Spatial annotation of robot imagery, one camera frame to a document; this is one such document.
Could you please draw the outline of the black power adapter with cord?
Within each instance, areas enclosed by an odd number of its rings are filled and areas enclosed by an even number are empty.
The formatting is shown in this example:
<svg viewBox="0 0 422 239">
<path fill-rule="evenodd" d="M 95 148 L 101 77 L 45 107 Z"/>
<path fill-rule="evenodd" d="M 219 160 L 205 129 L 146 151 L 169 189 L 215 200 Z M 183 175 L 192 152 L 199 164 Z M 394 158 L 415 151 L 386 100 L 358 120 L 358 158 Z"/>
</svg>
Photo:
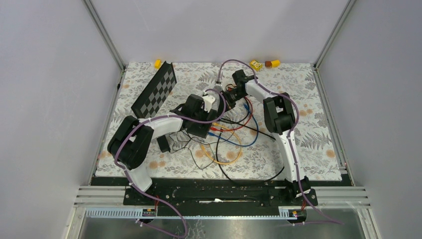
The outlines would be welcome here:
<svg viewBox="0 0 422 239">
<path fill-rule="evenodd" d="M 215 156 L 212 143 L 186 131 L 171 133 L 166 138 L 170 149 L 160 154 L 159 168 L 176 174 L 191 174 L 206 170 L 214 164 L 213 159 L 206 156 L 207 153 Z"/>
</svg>

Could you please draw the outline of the black network switch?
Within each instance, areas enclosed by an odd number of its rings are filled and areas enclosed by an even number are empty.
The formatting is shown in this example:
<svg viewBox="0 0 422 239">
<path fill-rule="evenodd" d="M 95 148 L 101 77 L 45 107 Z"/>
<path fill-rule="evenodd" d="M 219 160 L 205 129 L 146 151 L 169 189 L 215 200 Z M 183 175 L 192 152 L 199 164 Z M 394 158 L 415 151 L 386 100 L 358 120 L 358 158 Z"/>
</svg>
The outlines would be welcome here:
<svg viewBox="0 0 422 239">
<path fill-rule="evenodd" d="M 214 117 L 208 113 L 200 114 L 199 116 L 195 117 L 195 120 L 198 121 L 210 121 L 212 119 L 214 119 Z M 187 133 L 201 138 L 206 138 L 210 126 L 211 123 L 197 123 L 189 120 L 186 121 Z"/>
</svg>

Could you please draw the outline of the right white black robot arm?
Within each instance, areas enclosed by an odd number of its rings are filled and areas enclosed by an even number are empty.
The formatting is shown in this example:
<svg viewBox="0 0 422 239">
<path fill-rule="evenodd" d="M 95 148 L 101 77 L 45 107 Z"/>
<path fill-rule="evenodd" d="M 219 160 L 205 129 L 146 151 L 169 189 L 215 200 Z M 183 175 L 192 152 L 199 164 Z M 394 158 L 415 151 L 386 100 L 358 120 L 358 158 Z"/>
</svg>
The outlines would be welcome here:
<svg viewBox="0 0 422 239">
<path fill-rule="evenodd" d="M 217 112 L 231 110 L 237 101 L 246 96 L 254 97 L 262 103 L 265 126 L 279 146 L 286 172 L 285 181 L 288 182 L 286 200 L 292 205 L 298 205 L 305 199 L 305 194 L 311 192 L 311 186 L 299 162 L 294 141 L 297 121 L 289 94 L 271 93 L 257 81 L 255 75 L 247 76 L 243 70 L 235 71 L 232 78 L 235 82 L 234 89 L 222 93 L 226 108 L 223 107 L 223 103 L 219 103 Z"/>
</svg>

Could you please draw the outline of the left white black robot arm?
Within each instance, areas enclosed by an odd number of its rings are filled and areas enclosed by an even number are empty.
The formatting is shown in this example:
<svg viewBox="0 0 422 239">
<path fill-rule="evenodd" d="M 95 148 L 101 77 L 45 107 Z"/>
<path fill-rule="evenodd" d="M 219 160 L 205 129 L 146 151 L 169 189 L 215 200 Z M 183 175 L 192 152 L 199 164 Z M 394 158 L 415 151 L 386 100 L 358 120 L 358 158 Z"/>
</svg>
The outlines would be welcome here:
<svg viewBox="0 0 422 239">
<path fill-rule="evenodd" d="M 211 123 L 221 118 L 227 109 L 223 97 L 218 109 L 214 109 L 214 97 L 191 94 L 185 103 L 178 105 L 167 114 L 153 118 L 137 119 L 127 116 L 108 143 L 107 151 L 115 164 L 121 168 L 130 186 L 137 189 L 135 198 L 144 205 L 154 200 L 152 179 L 143 165 L 152 140 L 168 134 L 188 131 L 205 137 Z"/>
</svg>

